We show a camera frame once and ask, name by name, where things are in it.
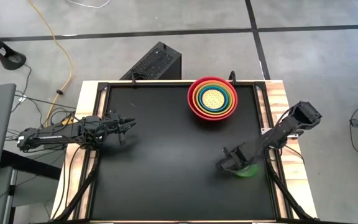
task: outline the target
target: black table surface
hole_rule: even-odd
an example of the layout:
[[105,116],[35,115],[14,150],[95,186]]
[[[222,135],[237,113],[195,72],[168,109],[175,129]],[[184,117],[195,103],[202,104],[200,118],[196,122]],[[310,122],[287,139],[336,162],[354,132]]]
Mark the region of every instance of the black table surface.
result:
[[236,88],[239,104],[224,121],[199,119],[187,104],[188,86],[113,87],[108,110],[136,118],[125,146],[110,135],[91,206],[93,220],[271,220],[264,161],[253,177],[217,170],[224,146],[260,134],[251,86]]

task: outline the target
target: black stand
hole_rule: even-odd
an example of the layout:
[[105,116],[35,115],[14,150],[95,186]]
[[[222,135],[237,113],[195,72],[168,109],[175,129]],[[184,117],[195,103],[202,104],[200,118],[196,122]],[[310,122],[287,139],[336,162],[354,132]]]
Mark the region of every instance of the black stand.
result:
[[0,53],[0,61],[5,69],[15,70],[24,65],[26,57],[24,54],[16,52],[0,41],[0,50],[5,51],[5,55]]
[[37,162],[24,156],[6,150],[2,151],[0,168],[10,166],[24,172],[49,177],[55,180],[60,178],[61,169]]

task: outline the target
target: green object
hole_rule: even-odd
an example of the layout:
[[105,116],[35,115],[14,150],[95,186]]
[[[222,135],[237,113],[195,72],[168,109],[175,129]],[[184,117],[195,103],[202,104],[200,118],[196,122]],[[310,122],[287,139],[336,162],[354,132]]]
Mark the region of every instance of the green object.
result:
[[260,170],[259,164],[252,164],[246,168],[236,172],[236,175],[239,177],[252,177]]

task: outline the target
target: red bowl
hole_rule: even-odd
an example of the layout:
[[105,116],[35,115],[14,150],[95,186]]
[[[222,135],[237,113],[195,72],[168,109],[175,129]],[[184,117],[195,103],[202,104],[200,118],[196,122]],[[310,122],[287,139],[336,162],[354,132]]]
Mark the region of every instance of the red bowl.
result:
[[[208,81],[208,80],[216,80],[216,81],[219,81],[219,82],[222,82],[224,83],[225,85],[227,85],[234,93],[234,107],[233,109],[230,111],[230,113],[228,114],[225,114],[224,116],[222,117],[215,117],[215,118],[212,118],[212,117],[209,117],[209,116],[205,116],[203,114],[201,114],[197,109],[196,109],[196,105],[194,104],[194,101],[192,100],[192,97],[193,97],[193,92],[195,90],[195,88],[202,82],[204,81]],[[188,92],[187,92],[187,103],[189,104],[191,110],[197,114],[197,116],[199,116],[200,118],[203,118],[203,119],[206,119],[208,121],[220,121],[222,119],[225,119],[227,117],[229,117],[230,115],[233,114],[234,110],[236,110],[237,108],[237,104],[238,104],[238,95],[237,95],[237,92],[236,90],[234,89],[234,87],[226,80],[222,79],[222,78],[219,78],[219,77],[203,77],[203,78],[200,78],[199,80],[195,81],[193,84],[191,84]]]

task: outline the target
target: black box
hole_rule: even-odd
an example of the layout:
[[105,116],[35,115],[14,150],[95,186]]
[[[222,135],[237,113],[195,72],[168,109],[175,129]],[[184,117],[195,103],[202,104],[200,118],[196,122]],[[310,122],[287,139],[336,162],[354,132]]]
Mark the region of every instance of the black box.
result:
[[181,80],[181,53],[158,42],[120,80]]

